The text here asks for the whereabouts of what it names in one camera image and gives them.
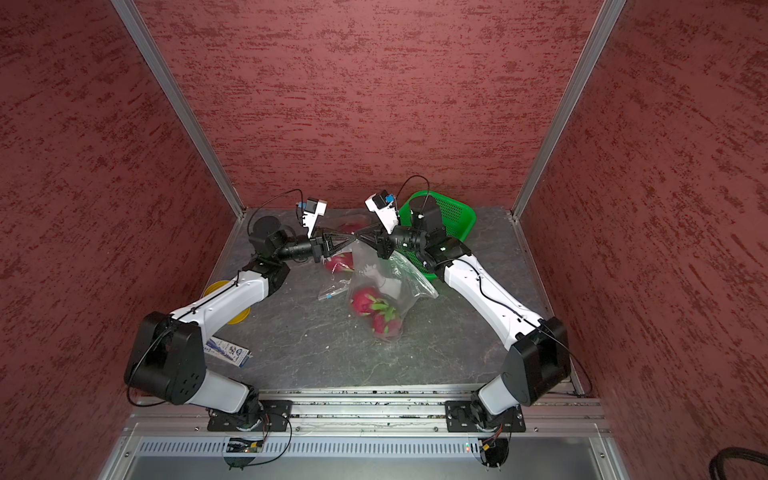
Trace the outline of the clear zip-top bag front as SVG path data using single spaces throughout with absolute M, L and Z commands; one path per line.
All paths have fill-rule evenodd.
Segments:
M 383 311 L 394 311 L 402 321 L 402 333 L 394 339 L 378 338 L 372 329 L 373 316 L 355 316 L 370 324 L 373 335 L 383 341 L 396 341 L 404 331 L 404 320 L 408 312 L 421 299 L 436 299 L 439 294 L 431 282 L 403 254 L 395 251 L 387 260 L 377 256 L 372 248 L 355 241 L 351 248 L 354 259 L 354 274 L 348 288 L 348 304 L 354 292 L 373 287 L 387 304 Z

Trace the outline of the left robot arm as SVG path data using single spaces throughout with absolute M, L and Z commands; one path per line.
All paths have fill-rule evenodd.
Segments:
M 263 424 L 258 390 L 208 369 L 204 347 L 237 314 L 276 293 L 292 261 L 321 262 L 354 241 L 343 232 L 298 235 L 274 216 L 248 228 L 251 260 L 223 287 L 171 313 L 152 312 L 140 323 L 124 382 L 158 403 L 191 404 L 240 431 Z

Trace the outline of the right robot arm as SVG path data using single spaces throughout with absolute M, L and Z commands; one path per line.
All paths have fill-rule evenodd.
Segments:
M 379 225 L 357 238 L 387 259 L 410 252 L 421 267 L 461 294 L 491 326 L 507 354 L 500 373 L 472 394 L 469 415 L 481 430 L 497 430 L 503 416 L 531 406 L 571 374 L 567 329 L 509 294 L 461 240 L 447 233 L 439 204 L 426 195 L 401 223 L 395 197 L 383 190 L 365 201 Z

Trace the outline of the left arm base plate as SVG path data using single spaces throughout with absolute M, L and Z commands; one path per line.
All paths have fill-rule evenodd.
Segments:
M 292 406 L 290 400 L 266 400 L 257 401 L 253 404 L 254 410 L 245 413 L 209 409 L 207 431 L 243 434 L 286 432 Z

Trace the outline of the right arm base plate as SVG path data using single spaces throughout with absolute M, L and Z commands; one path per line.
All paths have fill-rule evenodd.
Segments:
M 451 433 L 473 432 L 495 434 L 522 433 L 526 425 L 519 406 L 500 414 L 489 413 L 479 400 L 447 401 L 445 404 L 447 430 Z

